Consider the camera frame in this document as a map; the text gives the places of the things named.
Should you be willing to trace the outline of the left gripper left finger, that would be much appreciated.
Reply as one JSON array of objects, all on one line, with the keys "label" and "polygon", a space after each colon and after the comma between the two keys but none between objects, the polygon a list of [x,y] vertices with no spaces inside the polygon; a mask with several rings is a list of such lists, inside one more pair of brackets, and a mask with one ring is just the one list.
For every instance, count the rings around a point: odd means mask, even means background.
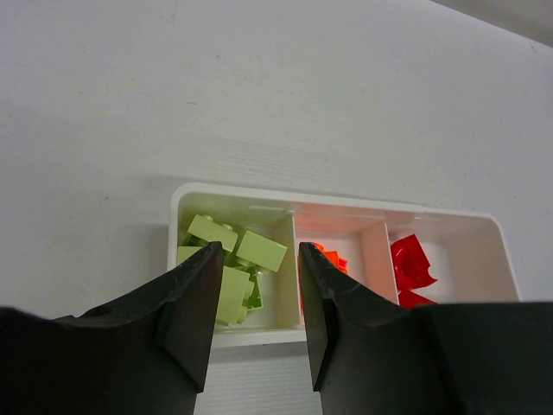
[{"label": "left gripper left finger", "polygon": [[4,414],[191,414],[222,282],[218,242],[81,316],[1,310]]}]

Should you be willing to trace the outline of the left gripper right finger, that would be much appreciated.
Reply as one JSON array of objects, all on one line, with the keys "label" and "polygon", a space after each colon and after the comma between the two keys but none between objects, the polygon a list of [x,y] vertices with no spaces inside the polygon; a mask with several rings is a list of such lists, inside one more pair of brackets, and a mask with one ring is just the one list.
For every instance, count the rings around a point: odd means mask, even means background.
[{"label": "left gripper right finger", "polygon": [[549,414],[550,303],[404,309],[312,244],[299,277],[313,388],[326,414]]}]

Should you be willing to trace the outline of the small red lego brick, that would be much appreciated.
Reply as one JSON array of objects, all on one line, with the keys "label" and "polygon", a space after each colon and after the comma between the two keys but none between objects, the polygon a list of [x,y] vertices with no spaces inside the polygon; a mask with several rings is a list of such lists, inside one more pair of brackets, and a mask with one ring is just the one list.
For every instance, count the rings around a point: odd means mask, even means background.
[{"label": "small red lego brick", "polygon": [[400,290],[398,292],[398,303],[407,310],[415,307],[433,305],[435,301],[415,293],[413,290]]}]

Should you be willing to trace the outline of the red curved lego piece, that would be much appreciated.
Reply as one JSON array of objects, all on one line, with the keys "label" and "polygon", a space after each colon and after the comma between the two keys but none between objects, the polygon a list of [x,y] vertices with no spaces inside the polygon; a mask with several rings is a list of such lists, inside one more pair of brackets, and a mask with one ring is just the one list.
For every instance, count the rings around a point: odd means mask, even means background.
[{"label": "red curved lego piece", "polygon": [[391,258],[399,291],[426,288],[437,282],[429,274],[430,262],[415,234],[393,242]]}]

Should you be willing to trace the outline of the orange round lego piece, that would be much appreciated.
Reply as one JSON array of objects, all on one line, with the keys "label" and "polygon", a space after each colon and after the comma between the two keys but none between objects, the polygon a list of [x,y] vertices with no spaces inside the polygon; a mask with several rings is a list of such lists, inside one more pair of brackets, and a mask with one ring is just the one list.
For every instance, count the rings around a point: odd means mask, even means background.
[{"label": "orange round lego piece", "polygon": [[315,247],[334,265],[340,272],[348,274],[348,261],[342,258],[337,251],[328,251],[321,244],[314,243]]}]

